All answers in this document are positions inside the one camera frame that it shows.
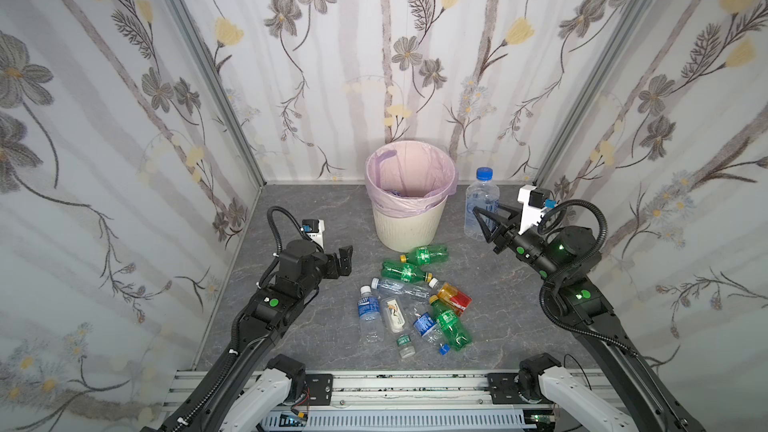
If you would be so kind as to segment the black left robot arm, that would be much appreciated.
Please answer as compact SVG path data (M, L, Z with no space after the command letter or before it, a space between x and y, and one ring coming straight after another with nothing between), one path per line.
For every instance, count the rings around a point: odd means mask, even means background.
M272 206L266 217L276 242L273 260L233 319L227 349L159 431L218 431L256 366L317 296L322 280L351 273L352 246L328 254L287 209Z

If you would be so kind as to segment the white label small bottle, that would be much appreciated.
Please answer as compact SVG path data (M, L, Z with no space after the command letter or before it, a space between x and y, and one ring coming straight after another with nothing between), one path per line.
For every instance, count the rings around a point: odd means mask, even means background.
M379 299L379 304L388 330L394 334L404 332L407 324L398 299L396 297L382 297Z

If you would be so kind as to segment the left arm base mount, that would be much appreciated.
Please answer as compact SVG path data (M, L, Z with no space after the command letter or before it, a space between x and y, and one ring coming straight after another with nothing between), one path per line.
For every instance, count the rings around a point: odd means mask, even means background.
M286 397L279 402L285 406L329 406L334 377L332 374L309 374L306 366L286 355L270 359L265 368L281 372L289 385Z

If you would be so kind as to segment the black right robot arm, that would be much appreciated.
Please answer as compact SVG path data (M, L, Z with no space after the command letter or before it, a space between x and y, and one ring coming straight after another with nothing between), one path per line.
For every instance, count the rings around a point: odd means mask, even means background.
M594 204L570 199L522 228L520 211L502 205L473 211L495 253L509 250L542 279L538 303L555 326L589 352L622 405L615 407L571 378L548 354L521 362L519 389L546 399L589 431L701 431L703 425L663 384L626 334L613 306L589 279L607 237L607 220Z

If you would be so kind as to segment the soda water bottle blue cap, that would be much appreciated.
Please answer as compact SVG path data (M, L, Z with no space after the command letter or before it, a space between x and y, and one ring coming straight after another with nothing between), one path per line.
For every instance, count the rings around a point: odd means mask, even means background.
M499 204L500 189L493 182L493 170L490 167L479 167L475 181L467 187L465 194L465 223L464 233L467 237L483 241L480 226L473 215L473 208L480 206L495 212Z

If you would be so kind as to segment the orange red drink bottle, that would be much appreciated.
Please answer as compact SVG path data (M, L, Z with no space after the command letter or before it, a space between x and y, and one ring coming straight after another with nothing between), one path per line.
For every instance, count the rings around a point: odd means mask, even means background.
M432 278L428 286L440 301L449 306L459 317L461 317L470 306L472 299L466 293L449 282Z

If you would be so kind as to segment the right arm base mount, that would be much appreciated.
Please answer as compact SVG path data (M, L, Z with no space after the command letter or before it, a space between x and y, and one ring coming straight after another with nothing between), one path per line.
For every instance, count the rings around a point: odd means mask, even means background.
M542 392L539 379L547 369L562 363L549 353L542 353L519 364L517 372L493 372L486 375L488 391L494 405L551 404Z

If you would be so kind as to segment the water bottle white cap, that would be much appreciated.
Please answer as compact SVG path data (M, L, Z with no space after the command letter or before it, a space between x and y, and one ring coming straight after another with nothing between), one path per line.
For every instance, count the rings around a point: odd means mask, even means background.
M368 343L380 341L384 334L384 324L379 301L374 296L370 286L362 286L360 288L357 313L362 338Z

